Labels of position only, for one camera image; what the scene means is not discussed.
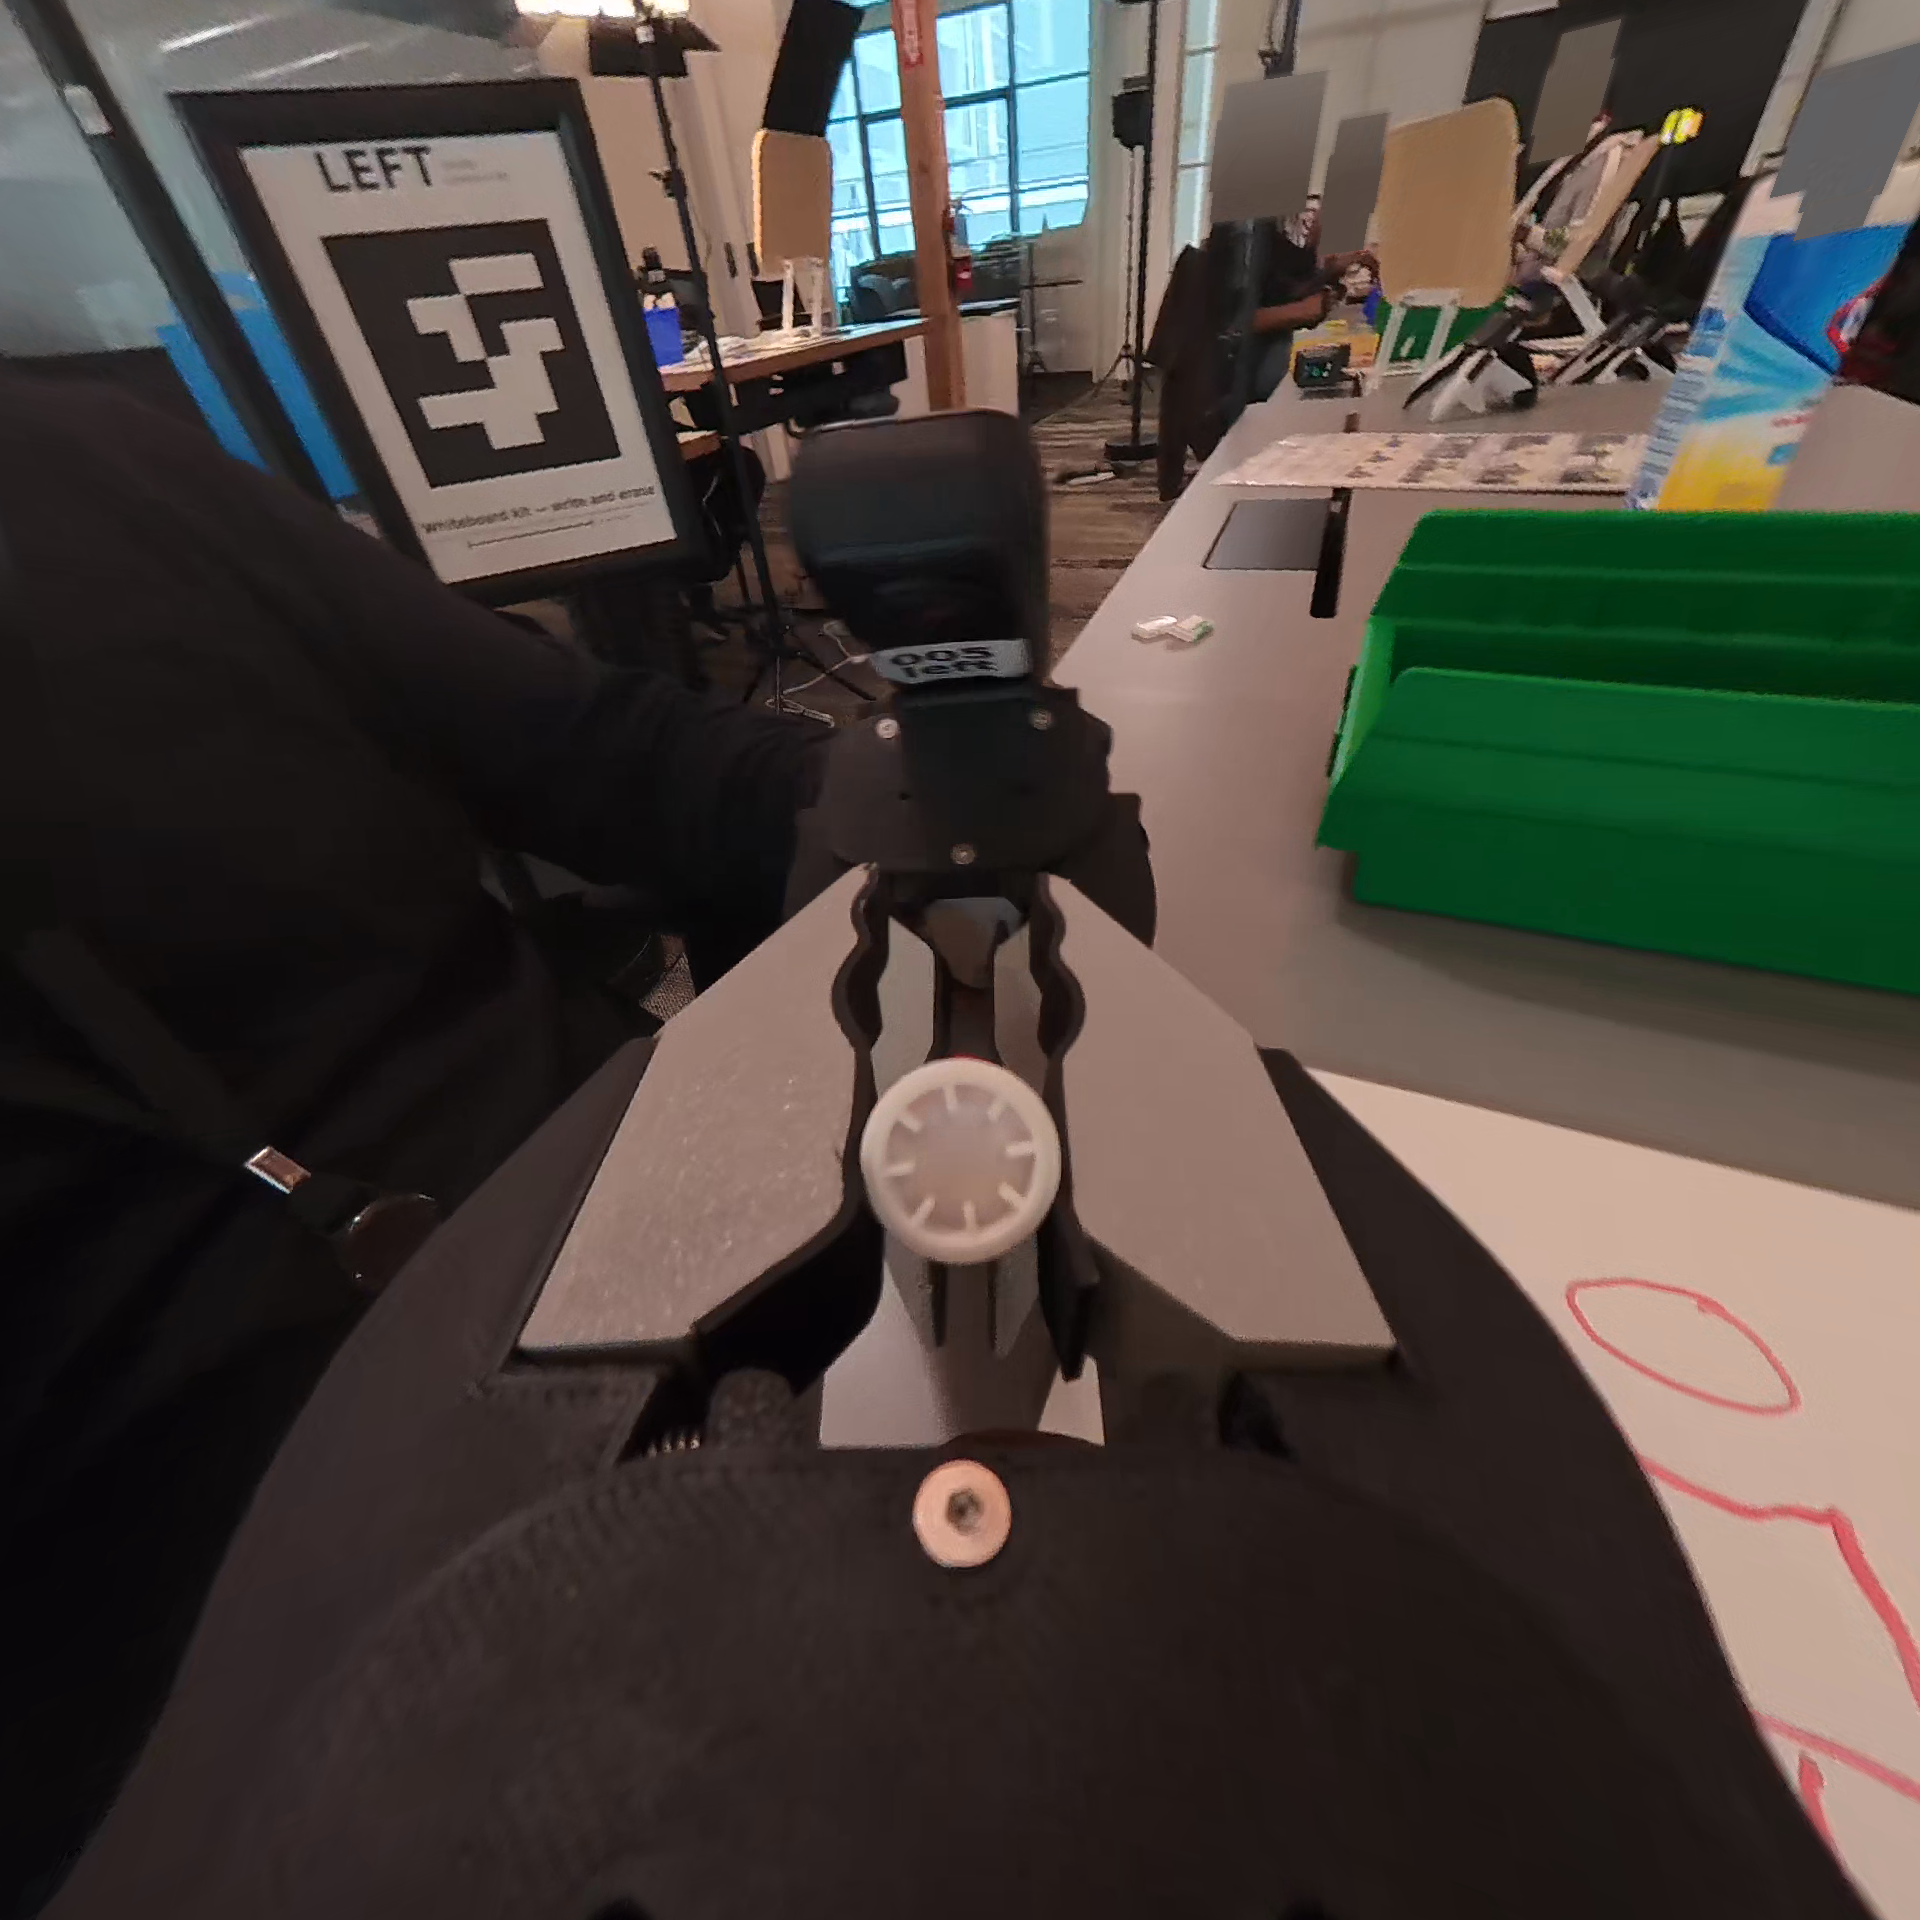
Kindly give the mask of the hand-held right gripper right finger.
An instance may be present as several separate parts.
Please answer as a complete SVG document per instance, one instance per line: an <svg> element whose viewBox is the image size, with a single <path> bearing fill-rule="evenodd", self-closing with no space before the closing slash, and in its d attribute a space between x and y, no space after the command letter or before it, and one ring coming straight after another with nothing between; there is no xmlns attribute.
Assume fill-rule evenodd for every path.
<svg viewBox="0 0 1920 1920"><path fill-rule="evenodd" d="M1063 877L1038 884L1044 1102L1092 1260L1064 1355L1103 1382L1346 1373L1395 1339L1256 1037Z"/></svg>

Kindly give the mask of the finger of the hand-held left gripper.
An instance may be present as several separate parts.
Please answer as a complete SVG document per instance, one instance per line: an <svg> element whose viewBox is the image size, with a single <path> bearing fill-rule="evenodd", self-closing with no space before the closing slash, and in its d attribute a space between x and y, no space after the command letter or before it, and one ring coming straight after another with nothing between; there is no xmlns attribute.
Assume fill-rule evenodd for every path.
<svg viewBox="0 0 1920 1920"><path fill-rule="evenodd" d="M949 967L958 988L988 997L995 988L995 950L1026 935L1020 905L1004 896L928 900L919 940Z"/></svg>

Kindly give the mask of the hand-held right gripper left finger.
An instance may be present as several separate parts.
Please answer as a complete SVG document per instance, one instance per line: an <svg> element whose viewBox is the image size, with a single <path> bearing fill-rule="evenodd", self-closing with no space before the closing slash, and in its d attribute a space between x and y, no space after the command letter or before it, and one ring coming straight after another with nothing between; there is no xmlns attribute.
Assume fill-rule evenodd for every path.
<svg viewBox="0 0 1920 1920"><path fill-rule="evenodd" d="M875 871L857 869L665 1020L520 1360L827 1377L881 1291L857 1157L883 963Z"/></svg>

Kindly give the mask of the marker with white end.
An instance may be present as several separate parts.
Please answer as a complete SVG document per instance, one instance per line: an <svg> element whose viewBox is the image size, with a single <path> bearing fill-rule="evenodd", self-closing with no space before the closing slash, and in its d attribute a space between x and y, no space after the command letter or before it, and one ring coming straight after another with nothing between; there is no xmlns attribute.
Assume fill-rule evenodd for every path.
<svg viewBox="0 0 1920 1920"><path fill-rule="evenodd" d="M995 1061L937 1055L875 1094L857 1170L907 1326L937 1351L1013 1360L1064 1181L1044 1098Z"/></svg>

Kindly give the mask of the white whiteboard sheet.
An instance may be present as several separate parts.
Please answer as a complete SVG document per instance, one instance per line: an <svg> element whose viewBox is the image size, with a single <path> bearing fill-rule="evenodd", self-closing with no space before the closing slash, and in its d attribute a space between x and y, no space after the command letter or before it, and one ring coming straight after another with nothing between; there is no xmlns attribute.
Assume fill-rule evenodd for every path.
<svg viewBox="0 0 1920 1920"><path fill-rule="evenodd" d="M1526 1285L1644 1468L1762 1737L1920 1912L1915 1212L1320 1071Z"/></svg>

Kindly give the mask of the person's left forearm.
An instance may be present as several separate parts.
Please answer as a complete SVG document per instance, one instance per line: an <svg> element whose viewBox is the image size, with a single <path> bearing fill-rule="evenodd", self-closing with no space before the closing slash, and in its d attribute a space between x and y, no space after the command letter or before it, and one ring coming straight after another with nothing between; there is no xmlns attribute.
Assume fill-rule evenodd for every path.
<svg viewBox="0 0 1920 1920"><path fill-rule="evenodd" d="M785 907L827 735L611 666L438 583L303 487L127 390L5 366L5 504L211 582L284 628L481 836L653 900L712 970Z"/></svg>

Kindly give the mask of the background wooden desk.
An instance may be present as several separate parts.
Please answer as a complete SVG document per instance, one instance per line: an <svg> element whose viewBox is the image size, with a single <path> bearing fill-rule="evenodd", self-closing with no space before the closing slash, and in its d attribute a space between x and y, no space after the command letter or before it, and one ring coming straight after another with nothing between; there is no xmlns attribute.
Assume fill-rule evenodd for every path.
<svg viewBox="0 0 1920 1920"><path fill-rule="evenodd" d="M665 395L694 395L702 387L726 382L734 390L750 382L785 377L805 366L849 366L863 353L895 353L923 336L923 320L859 322L838 332L781 332L722 342L722 357L687 353L674 366L663 366Z"/></svg>

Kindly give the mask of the green plastic bin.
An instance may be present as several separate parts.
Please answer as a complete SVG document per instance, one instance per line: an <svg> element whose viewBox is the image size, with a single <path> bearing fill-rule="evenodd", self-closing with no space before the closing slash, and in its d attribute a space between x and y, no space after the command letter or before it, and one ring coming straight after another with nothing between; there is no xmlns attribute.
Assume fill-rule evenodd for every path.
<svg viewBox="0 0 1920 1920"><path fill-rule="evenodd" d="M1361 905L1920 994L1920 520L1427 511L1317 844Z"/></svg>

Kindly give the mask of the printed paper sheet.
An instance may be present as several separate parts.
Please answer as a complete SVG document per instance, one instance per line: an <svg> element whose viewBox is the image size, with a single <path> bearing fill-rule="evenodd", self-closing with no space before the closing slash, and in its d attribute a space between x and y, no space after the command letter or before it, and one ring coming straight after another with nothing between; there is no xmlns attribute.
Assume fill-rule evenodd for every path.
<svg viewBox="0 0 1920 1920"><path fill-rule="evenodd" d="M1516 433L1516 435L1287 435L1223 472L1237 487L1350 493L1626 493L1644 435Z"/></svg>

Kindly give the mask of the spare gripper on stand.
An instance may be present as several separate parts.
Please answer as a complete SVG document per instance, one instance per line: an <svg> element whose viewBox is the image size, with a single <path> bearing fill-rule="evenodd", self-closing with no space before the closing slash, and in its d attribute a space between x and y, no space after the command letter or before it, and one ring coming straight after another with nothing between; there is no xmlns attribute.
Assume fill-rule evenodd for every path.
<svg viewBox="0 0 1920 1920"><path fill-rule="evenodd" d="M1427 406L1432 424L1451 416L1530 413L1541 399L1541 373L1526 347L1535 305L1509 293L1435 369L1402 399L1402 413Z"/></svg>

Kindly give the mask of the black framed printed sign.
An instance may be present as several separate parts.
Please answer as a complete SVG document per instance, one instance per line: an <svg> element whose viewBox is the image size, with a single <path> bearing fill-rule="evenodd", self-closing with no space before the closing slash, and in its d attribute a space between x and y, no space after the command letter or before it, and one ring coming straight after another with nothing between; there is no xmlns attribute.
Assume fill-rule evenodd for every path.
<svg viewBox="0 0 1920 1920"><path fill-rule="evenodd" d="M170 100L399 551L486 605L694 559L578 82Z"/></svg>

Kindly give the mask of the black speaker on stand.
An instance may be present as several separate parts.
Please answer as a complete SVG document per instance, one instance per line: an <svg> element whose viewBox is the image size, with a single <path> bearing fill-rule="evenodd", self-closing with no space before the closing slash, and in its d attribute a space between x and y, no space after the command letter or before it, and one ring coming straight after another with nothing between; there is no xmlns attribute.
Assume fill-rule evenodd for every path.
<svg viewBox="0 0 1920 1920"><path fill-rule="evenodd" d="M1118 142L1135 157L1135 236L1131 236L1131 305L1124 305L1124 435L1104 443L1109 472L1144 469L1159 443L1144 435L1144 293L1150 293L1150 228L1152 228L1152 155L1159 155L1159 78L1162 78L1162 2L1124 0L1144 19L1144 59L1118 89Z"/></svg>

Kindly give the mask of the black tripod light stand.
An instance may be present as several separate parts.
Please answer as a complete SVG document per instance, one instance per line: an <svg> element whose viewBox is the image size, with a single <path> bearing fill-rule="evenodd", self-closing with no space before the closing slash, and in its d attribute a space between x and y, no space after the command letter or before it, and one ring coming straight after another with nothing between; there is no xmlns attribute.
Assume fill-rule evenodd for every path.
<svg viewBox="0 0 1920 1920"><path fill-rule="evenodd" d="M694 30L687 12L674 12L665 2L628 2L628 12L613 12L613 32L628 32L637 44L637 59L651 83L653 117L656 117L656 142L663 142L663 193L676 211L682 240L687 240L687 284L694 286L694 320L697 320L697 340L706 342L706 373L702 390L715 413L720 443L732 469L732 487L742 509L742 529L748 529L748 549L750 549L750 568L756 568L756 588L742 588L742 616L756 638L756 648L762 657L762 680L767 680L767 705L781 717L802 717L815 725L833 725L834 717L805 705L802 695L785 685L785 666L802 666L815 680L833 680L850 699L872 699L863 685L857 685L838 666L805 652L790 628L790 616L777 601L775 575L769 575L769 558L762 541L762 520L760 520L760 494L750 487L748 472L748 441L734 406L734 387L726 377L726 357L722 357L722 340L720 340L720 320L715 320L715 286L706 275L706 251L702 233L694 223L694 193L687 181L687 157L674 124L674 108L665 100L665 78L687 78L687 59L694 52Z"/></svg>

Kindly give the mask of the blue cardboard box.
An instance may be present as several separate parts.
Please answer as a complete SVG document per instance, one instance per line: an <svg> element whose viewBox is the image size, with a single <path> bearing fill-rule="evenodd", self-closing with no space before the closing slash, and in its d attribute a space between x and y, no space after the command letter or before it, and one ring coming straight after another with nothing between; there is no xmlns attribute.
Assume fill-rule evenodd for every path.
<svg viewBox="0 0 1920 1920"><path fill-rule="evenodd" d="M1768 511L1842 387L1915 399L1915 223L1731 236L1629 478L1629 511Z"/></svg>

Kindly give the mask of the wooden post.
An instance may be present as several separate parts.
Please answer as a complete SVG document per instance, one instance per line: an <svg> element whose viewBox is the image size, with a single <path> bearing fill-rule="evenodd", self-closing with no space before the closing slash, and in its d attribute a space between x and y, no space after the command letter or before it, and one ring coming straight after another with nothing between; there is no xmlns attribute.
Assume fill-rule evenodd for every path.
<svg viewBox="0 0 1920 1920"><path fill-rule="evenodd" d="M895 71L907 148L907 196L914 225L914 293L923 314L923 387L928 413L959 413L963 395L963 332L949 240L949 137L940 83L940 2L895 0Z"/></svg>

